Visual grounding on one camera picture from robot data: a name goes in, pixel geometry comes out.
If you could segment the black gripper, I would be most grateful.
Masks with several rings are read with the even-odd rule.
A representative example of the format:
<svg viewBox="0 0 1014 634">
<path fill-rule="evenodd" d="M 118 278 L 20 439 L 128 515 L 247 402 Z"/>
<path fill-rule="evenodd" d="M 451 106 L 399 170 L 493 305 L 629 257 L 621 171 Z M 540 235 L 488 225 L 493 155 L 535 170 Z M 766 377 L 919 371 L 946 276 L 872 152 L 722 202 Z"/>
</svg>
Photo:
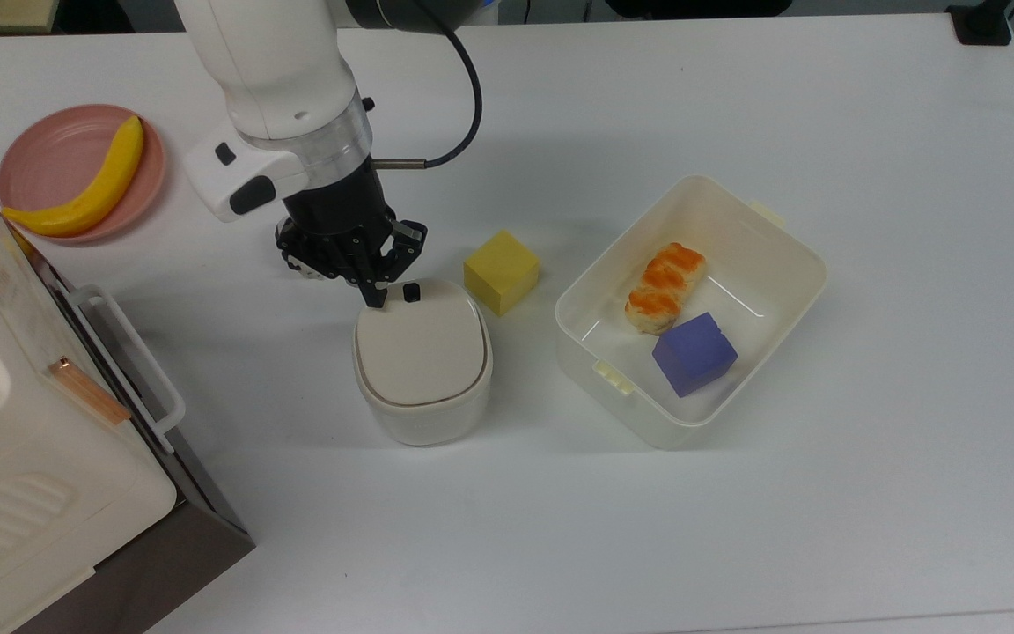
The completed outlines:
<svg viewBox="0 0 1014 634">
<path fill-rule="evenodd" d="M 309 278 L 342 278 L 371 308 L 382 308 L 389 285 L 423 250 L 426 225 L 395 220 L 372 164 L 287 196 L 284 205 L 287 218 L 276 228 L 276 245 L 289 268 Z"/>
</svg>

